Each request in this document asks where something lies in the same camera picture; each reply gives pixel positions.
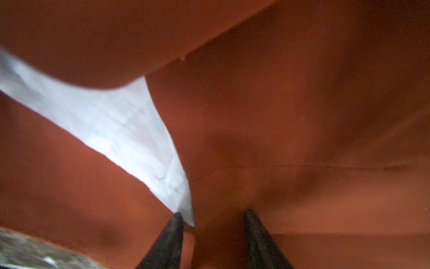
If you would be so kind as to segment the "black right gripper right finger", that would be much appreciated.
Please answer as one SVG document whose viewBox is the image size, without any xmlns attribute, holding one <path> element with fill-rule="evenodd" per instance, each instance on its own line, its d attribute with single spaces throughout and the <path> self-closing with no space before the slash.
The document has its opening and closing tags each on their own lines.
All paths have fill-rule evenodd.
<svg viewBox="0 0 430 269">
<path fill-rule="evenodd" d="M 255 211 L 245 211 L 244 224 L 249 269 L 293 269 Z"/>
</svg>

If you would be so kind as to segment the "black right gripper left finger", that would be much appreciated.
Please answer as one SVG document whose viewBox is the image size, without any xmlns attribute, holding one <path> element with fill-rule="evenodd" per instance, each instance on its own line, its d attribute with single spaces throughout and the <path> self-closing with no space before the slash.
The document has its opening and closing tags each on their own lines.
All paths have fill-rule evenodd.
<svg viewBox="0 0 430 269">
<path fill-rule="evenodd" d="M 183 237 L 183 217 L 175 213 L 136 269 L 179 269 Z"/>
</svg>

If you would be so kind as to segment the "rust orange skirt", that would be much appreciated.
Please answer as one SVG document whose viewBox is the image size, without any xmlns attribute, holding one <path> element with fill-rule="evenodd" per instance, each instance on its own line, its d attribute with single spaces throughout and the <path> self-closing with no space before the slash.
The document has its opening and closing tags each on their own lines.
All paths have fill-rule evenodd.
<svg viewBox="0 0 430 269">
<path fill-rule="evenodd" d="M 1 48 L 97 93 L 144 77 L 188 178 L 185 269 L 430 265 L 428 1 L 2 1 Z"/>
</svg>

